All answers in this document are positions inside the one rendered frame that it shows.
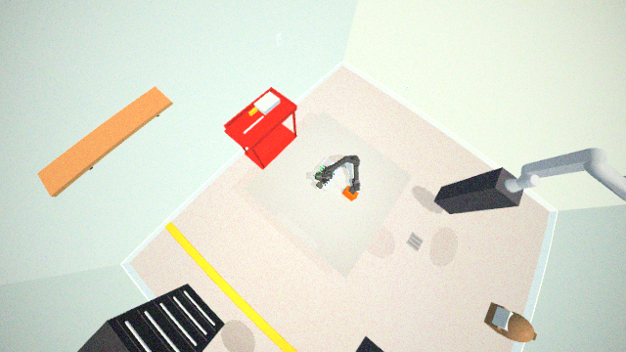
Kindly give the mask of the white switch panel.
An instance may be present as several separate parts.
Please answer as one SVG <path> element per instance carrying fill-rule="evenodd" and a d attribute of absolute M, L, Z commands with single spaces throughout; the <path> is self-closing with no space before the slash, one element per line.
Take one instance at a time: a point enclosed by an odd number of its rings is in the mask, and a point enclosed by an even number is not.
<path fill-rule="evenodd" d="M 320 182 L 320 180 L 315 180 L 315 174 L 316 172 L 321 172 L 329 165 L 333 165 L 334 162 L 332 162 L 328 157 L 326 157 L 321 163 L 320 165 L 313 171 L 313 173 L 309 176 L 310 179 L 312 179 L 316 184 L 318 182 Z M 333 179 L 329 179 L 328 182 L 323 185 L 323 190 L 327 190 L 327 188 L 332 184 L 332 182 L 335 180 L 335 178 L 339 175 L 339 173 L 342 171 L 342 169 L 339 167 L 337 168 L 334 173 L 333 173 Z"/>

